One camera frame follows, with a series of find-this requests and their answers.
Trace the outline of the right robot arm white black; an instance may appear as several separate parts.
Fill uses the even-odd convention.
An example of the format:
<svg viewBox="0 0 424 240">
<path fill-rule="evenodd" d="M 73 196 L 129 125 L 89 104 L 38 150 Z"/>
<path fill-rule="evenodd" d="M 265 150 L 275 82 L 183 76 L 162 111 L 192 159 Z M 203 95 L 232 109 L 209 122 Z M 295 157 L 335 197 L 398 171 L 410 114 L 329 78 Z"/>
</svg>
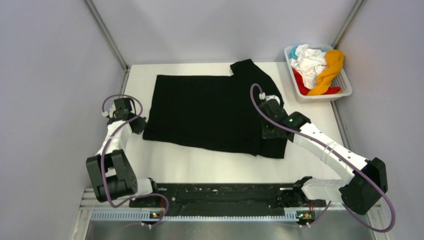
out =
<svg viewBox="0 0 424 240">
<path fill-rule="evenodd" d="M 316 156 L 337 173 L 339 179 L 304 177 L 293 192 L 299 206 L 312 200 L 343 204 L 351 212 L 365 215 L 388 191 L 387 167 L 379 158 L 370 160 L 345 148 L 302 113 L 287 114 L 273 98 L 256 108 L 262 117 L 264 138 L 283 138 Z"/>
</svg>

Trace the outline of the black t shirt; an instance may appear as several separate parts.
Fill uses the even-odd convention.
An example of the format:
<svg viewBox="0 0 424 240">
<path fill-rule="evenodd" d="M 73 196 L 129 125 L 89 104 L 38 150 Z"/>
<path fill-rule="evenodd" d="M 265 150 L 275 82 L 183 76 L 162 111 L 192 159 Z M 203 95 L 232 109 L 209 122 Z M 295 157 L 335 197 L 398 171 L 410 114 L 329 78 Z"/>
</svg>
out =
<svg viewBox="0 0 424 240">
<path fill-rule="evenodd" d="M 272 78 L 247 59 L 231 76 L 158 75 L 143 138 L 212 151 L 282 159 L 287 140 L 264 139 L 260 91 L 281 96 Z"/>
</svg>

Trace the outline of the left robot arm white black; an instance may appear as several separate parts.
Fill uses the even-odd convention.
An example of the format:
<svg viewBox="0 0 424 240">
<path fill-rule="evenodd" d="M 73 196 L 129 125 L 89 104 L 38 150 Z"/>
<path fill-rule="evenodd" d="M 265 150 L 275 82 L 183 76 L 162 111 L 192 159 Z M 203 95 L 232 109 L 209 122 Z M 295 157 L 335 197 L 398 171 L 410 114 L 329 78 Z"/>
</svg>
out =
<svg viewBox="0 0 424 240">
<path fill-rule="evenodd" d="M 113 207 L 119 204 L 114 200 L 129 196 L 141 200 L 149 207 L 160 202 L 156 182 L 148 178 L 137 178 L 126 155 L 127 143 L 132 135 L 140 135 L 146 125 L 142 110 L 136 110 L 140 101 L 130 95 L 113 95 L 114 101 L 109 110 L 102 109 L 107 118 L 107 134 L 99 151 L 86 160 L 86 169 L 96 199 L 109 202 Z"/>
</svg>

